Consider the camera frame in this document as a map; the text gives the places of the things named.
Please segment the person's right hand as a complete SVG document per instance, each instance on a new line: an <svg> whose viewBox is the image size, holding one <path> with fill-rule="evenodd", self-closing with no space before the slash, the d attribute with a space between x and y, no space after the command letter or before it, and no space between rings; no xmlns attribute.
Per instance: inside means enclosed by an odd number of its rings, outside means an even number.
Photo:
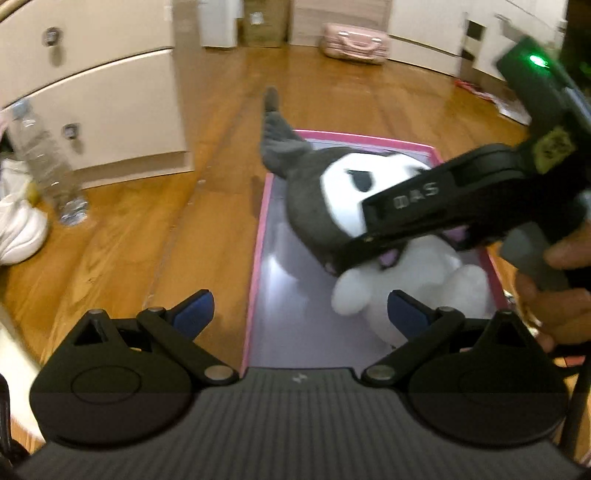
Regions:
<svg viewBox="0 0 591 480"><path fill-rule="evenodd" d="M544 252L547 264L558 270L590 266L590 222ZM549 353L558 345L590 340L590 292L585 288L542 291L519 271L515 287L526 309L538 320L537 342Z"/></svg>

